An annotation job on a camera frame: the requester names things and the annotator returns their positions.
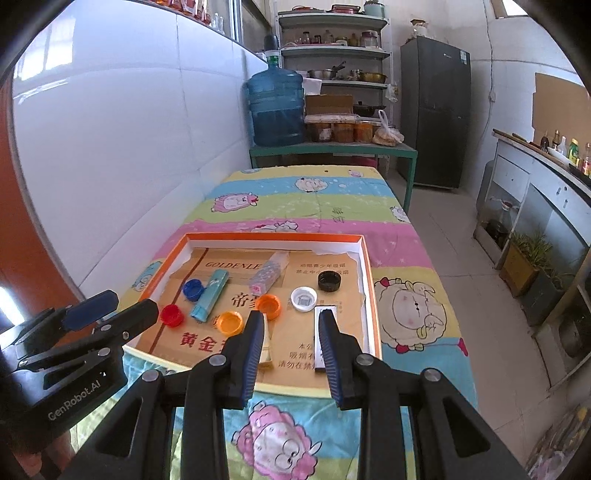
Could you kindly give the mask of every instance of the plastic bag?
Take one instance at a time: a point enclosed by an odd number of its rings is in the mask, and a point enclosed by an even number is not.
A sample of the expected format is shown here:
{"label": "plastic bag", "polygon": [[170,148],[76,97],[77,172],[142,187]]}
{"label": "plastic bag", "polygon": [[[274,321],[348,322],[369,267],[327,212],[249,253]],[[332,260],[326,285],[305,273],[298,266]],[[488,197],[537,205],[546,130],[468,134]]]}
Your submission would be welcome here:
{"label": "plastic bag", "polygon": [[386,145],[388,147],[395,147],[404,142],[404,135],[394,127],[388,126],[388,117],[386,112],[380,110],[378,112],[379,118],[382,121],[382,126],[376,130],[373,142],[378,145]]}
{"label": "plastic bag", "polygon": [[398,84],[395,80],[386,87],[386,98],[392,103],[398,102]]}

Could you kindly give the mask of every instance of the pink cartoon sheep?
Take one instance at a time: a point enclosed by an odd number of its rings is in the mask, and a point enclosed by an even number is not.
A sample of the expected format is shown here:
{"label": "pink cartoon sheep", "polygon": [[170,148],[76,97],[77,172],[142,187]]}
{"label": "pink cartoon sheep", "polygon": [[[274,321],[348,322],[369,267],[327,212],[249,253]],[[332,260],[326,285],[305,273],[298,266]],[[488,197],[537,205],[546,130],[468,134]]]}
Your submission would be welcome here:
{"label": "pink cartoon sheep", "polygon": [[234,432],[232,443],[249,466],[272,480],[306,480],[314,475],[315,454],[322,446],[322,442],[312,445],[289,413],[264,402],[255,405],[249,423]]}
{"label": "pink cartoon sheep", "polygon": [[258,197],[252,193],[231,193],[216,197],[213,202],[212,212],[233,212],[250,205],[256,206]]}

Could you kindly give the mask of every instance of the blue bottle cap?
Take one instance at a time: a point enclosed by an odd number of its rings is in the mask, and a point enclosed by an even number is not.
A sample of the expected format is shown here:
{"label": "blue bottle cap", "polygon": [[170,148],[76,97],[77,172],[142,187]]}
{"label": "blue bottle cap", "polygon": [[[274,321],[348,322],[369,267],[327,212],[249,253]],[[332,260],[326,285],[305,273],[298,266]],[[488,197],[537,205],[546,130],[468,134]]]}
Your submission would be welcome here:
{"label": "blue bottle cap", "polygon": [[205,291],[203,285],[201,285],[201,281],[193,278],[183,285],[183,294],[187,297],[188,301],[198,301],[199,297]]}

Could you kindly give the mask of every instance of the cardboard box on shelf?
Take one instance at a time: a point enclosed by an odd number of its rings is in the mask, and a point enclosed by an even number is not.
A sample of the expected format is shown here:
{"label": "cardboard box on shelf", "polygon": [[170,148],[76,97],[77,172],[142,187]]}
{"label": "cardboard box on shelf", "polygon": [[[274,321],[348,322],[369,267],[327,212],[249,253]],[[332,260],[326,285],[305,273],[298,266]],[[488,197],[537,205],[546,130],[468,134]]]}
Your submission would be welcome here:
{"label": "cardboard box on shelf", "polygon": [[353,95],[306,95],[306,115],[353,113]]}

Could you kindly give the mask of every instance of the black bottle cap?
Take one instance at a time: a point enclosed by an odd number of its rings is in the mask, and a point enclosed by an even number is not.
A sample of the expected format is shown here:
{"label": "black bottle cap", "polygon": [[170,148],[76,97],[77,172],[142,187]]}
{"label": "black bottle cap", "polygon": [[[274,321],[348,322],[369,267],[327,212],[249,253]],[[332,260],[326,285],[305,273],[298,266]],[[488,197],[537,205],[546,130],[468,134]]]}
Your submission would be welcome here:
{"label": "black bottle cap", "polygon": [[324,270],[318,274],[318,288],[323,291],[337,291],[340,287],[340,274]]}
{"label": "black bottle cap", "polygon": [[277,35],[269,34],[265,35],[265,40],[263,40],[264,50],[279,50],[279,40],[277,39]]}

